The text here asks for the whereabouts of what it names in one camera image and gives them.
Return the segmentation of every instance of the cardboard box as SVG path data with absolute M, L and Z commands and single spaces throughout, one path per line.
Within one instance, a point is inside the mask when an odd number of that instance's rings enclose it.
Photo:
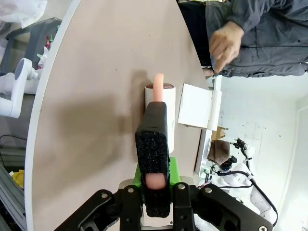
M 217 127 L 217 131 L 212 132 L 212 140 L 219 140 L 221 138 L 226 137 L 226 133 L 224 131 L 229 130 L 229 128 Z

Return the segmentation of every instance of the round table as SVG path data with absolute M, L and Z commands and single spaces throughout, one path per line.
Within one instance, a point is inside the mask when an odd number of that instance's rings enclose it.
M 144 87 L 207 88 L 175 0 L 74 0 L 54 39 L 26 149 L 28 230 L 52 231 L 97 190 L 133 178 Z M 180 174 L 193 176 L 200 129 L 175 125 Z

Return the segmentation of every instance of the brown towel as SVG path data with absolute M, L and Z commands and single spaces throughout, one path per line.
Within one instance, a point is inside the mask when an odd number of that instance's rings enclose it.
M 214 140 L 211 143 L 210 152 L 207 159 L 215 162 L 218 165 L 226 162 L 229 159 L 230 143 L 221 140 Z

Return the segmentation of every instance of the gray jacket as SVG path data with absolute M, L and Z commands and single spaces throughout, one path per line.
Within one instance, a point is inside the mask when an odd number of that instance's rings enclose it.
M 245 32 L 225 77 L 301 76 L 308 71 L 308 0 L 207 1 L 207 36 L 233 21 Z M 211 56 L 212 66 L 216 60 Z

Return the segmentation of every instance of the person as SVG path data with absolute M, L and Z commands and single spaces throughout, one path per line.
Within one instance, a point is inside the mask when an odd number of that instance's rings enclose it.
M 178 3 L 205 75 L 301 76 L 308 70 L 307 0 Z

